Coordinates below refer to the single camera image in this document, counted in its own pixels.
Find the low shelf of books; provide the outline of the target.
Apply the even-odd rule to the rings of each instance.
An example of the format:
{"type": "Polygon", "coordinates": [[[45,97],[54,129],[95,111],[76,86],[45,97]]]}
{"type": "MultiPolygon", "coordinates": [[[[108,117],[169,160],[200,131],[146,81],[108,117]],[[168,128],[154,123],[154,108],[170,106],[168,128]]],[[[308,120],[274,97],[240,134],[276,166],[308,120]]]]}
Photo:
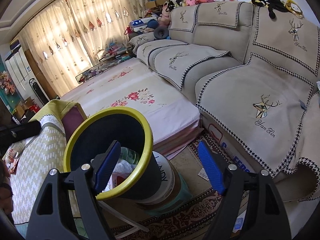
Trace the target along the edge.
{"type": "Polygon", "coordinates": [[[132,57],[133,52],[130,45],[112,43],[109,48],[104,50],[103,56],[99,59],[98,64],[78,74],[75,77],[76,81],[78,84],[82,84],[132,57]]]}

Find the black tower fan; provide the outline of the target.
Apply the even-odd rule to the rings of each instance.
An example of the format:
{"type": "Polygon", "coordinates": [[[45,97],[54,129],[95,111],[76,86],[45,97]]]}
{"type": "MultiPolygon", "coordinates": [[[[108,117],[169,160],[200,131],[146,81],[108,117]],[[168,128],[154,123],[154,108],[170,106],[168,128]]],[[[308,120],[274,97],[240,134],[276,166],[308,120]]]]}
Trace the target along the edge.
{"type": "Polygon", "coordinates": [[[29,85],[32,88],[33,92],[37,96],[37,98],[40,100],[40,102],[43,105],[46,105],[49,102],[48,97],[46,96],[45,92],[41,88],[41,86],[37,83],[35,78],[31,78],[29,80],[29,85]]]}

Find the beige sofa with deer covers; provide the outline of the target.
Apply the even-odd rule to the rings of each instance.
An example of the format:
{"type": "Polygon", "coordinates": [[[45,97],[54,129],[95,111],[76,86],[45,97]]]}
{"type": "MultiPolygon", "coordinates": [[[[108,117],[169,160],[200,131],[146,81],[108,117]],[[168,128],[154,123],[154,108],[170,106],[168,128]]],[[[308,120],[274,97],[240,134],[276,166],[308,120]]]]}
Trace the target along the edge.
{"type": "Polygon", "coordinates": [[[218,1],[174,9],[169,37],[130,40],[137,58],[194,104],[246,172],[285,202],[319,197],[319,27],[288,12],[218,1]]]}

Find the black yellow plush toy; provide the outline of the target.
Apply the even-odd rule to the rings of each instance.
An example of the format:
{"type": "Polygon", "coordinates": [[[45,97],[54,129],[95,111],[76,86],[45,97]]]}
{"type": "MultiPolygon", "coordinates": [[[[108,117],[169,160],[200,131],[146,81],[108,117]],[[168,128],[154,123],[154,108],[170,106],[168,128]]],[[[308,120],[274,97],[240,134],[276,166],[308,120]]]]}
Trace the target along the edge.
{"type": "Polygon", "coordinates": [[[251,3],[259,7],[267,7],[269,18],[272,20],[276,18],[274,10],[290,12],[299,19],[304,18],[302,9],[293,0],[287,0],[286,2],[281,0],[251,0],[251,3]]]}

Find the yellow rimmed dark trash bin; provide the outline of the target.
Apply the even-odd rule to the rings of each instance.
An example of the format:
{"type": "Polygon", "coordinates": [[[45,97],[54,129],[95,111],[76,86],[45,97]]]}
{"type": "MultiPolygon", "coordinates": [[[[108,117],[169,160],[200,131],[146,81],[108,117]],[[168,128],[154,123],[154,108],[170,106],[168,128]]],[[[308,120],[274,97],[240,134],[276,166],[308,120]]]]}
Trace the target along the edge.
{"type": "Polygon", "coordinates": [[[153,134],[145,116],[130,107],[111,107],[86,119],[75,130],[65,149],[63,170],[71,172],[91,165],[97,200],[144,200],[154,195],[162,182],[152,150],[153,134]],[[123,147],[139,156],[138,164],[122,183],[106,191],[123,147]]]}

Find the dark round cushion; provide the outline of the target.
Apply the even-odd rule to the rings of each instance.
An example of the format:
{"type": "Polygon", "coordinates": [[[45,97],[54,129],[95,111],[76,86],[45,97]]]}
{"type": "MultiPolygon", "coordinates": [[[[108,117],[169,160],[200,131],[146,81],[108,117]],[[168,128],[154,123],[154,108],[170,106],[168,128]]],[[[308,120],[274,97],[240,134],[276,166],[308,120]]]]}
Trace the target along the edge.
{"type": "Polygon", "coordinates": [[[167,39],[169,36],[168,28],[159,26],[153,31],[153,35],[157,40],[167,39]]]}

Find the artificial flower bouquet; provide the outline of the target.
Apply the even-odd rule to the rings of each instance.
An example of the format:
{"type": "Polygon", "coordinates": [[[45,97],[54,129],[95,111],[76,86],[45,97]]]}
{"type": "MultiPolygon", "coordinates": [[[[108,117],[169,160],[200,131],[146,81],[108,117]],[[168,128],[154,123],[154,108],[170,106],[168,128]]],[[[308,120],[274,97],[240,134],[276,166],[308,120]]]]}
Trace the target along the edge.
{"type": "Polygon", "coordinates": [[[16,88],[12,82],[9,73],[7,71],[2,71],[0,74],[0,86],[4,90],[6,95],[14,95],[16,93],[16,88]]]}

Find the white paint bucket stool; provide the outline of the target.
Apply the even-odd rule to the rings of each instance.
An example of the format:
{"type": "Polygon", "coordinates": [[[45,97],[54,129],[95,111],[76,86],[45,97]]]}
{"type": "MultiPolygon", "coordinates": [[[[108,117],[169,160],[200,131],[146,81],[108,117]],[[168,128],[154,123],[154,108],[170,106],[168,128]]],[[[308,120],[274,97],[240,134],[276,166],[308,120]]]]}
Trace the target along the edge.
{"type": "Polygon", "coordinates": [[[161,185],[154,195],[136,203],[147,214],[158,217],[177,210],[191,200],[193,195],[181,174],[166,157],[155,151],[153,156],[161,172],[161,185]]]}

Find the cream window curtains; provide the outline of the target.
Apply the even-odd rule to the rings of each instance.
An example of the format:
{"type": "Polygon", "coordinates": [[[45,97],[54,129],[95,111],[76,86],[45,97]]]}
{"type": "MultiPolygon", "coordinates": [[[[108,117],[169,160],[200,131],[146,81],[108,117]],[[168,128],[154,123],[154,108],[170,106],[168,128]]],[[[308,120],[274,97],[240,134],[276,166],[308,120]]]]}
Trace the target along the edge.
{"type": "Polygon", "coordinates": [[[125,43],[129,22],[144,15],[144,0],[55,0],[17,35],[54,92],[78,86],[75,77],[98,64],[111,43],[125,43]]]}

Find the chevron patterned table cloth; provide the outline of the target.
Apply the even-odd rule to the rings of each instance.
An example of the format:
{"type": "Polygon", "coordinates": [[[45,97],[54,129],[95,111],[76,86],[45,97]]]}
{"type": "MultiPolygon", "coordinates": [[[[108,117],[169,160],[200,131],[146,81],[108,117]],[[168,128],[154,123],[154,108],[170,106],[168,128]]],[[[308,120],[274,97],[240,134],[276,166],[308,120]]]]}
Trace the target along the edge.
{"type": "Polygon", "coordinates": [[[79,103],[52,100],[32,117],[41,124],[40,134],[9,147],[18,159],[15,174],[10,178],[14,202],[12,216],[16,225],[29,222],[48,172],[53,168],[63,171],[67,142],[86,119],[79,103]]]}

